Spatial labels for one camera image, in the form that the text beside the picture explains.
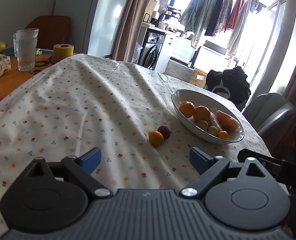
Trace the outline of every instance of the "fruit bowl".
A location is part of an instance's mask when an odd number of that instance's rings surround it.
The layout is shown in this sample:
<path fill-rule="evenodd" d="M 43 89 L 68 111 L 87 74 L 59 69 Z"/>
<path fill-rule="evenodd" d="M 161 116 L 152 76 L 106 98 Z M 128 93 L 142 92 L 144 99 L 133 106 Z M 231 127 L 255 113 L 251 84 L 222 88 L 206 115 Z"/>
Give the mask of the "fruit bowl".
<path fill-rule="evenodd" d="M 212 143 L 216 144 L 229 144 L 240 142 L 244 137 L 243 127 L 238 120 L 238 118 L 223 104 L 219 103 L 218 101 L 214 100 L 213 98 L 206 96 L 204 94 L 198 93 L 193 90 L 186 90 L 186 89 L 179 89 L 172 93 L 171 100 L 176 110 L 177 116 L 179 120 L 195 135 L 198 137 Z M 186 118 L 180 111 L 179 105 L 182 102 L 192 102 L 195 106 L 206 106 L 211 112 L 216 112 L 220 110 L 226 114 L 231 115 L 232 117 L 236 118 L 239 121 L 239 128 L 238 131 L 229 134 L 228 140 L 220 139 L 214 135 L 207 133 L 206 131 L 200 129 L 198 126 L 195 125 L 193 117 Z"/>

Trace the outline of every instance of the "silver screw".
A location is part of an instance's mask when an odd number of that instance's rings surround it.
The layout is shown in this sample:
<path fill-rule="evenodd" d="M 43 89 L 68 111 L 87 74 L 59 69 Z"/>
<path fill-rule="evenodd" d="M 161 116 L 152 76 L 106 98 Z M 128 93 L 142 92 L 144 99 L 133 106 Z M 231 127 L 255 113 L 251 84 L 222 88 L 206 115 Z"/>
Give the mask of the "silver screw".
<path fill-rule="evenodd" d="M 186 197 L 193 197 L 193 196 L 197 195 L 197 193 L 198 193 L 198 191 L 195 188 L 191 188 L 191 187 L 184 188 L 181 191 L 181 194 L 183 194 Z"/>
<path fill-rule="evenodd" d="M 95 195 L 98 197 L 106 197 L 111 194 L 110 190 L 107 188 L 99 188 L 95 190 Z"/>

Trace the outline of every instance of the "brown chair back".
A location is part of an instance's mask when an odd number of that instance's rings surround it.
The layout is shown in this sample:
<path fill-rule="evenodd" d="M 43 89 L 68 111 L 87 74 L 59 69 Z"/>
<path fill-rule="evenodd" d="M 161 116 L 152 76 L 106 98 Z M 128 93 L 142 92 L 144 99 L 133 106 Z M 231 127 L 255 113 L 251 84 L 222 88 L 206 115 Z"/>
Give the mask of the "brown chair back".
<path fill-rule="evenodd" d="M 70 19 L 67 16 L 39 16 L 26 29 L 38 28 L 38 49 L 53 49 L 54 45 L 66 42 Z"/>

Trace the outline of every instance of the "brown curtain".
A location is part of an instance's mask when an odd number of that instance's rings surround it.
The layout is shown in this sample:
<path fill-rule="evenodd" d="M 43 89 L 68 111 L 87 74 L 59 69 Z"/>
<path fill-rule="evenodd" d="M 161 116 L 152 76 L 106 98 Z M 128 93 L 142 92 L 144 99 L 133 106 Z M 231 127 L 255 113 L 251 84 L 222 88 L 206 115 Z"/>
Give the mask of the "brown curtain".
<path fill-rule="evenodd" d="M 113 60 L 131 62 L 148 0 L 128 0 L 118 33 Z"/>
<path fill-rule="evenodd" d="M 287 98 L 296 108 L 296 66 L 290 78 L 290 81 L 283 92 L 283 96 Z M 291 119 L 287 122 L 280 124 L 277 132 L 271 135 L 269 138 L 264 139 L 266 146 L 270 150 L 273 156 L 276 156 L 282 146 L 282 143 L 288 138 L 292 133 L 294 127 L 296 126 L 296 112 L 293 114 Z"/>

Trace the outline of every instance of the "washing machine door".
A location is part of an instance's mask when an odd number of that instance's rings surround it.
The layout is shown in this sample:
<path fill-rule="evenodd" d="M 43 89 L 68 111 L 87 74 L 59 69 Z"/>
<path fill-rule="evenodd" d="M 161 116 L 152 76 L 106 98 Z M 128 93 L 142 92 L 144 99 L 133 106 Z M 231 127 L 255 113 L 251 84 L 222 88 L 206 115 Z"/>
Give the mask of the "washing machine door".
<path fill-rule="evenodd" d="M 144 57 L 142 66 L 150 70 L 155 70 L 155 65 L 157 64 L 158 57 L 159 57 L 159 47 L 157 45 L 153 45 L 147 51 Z"/>

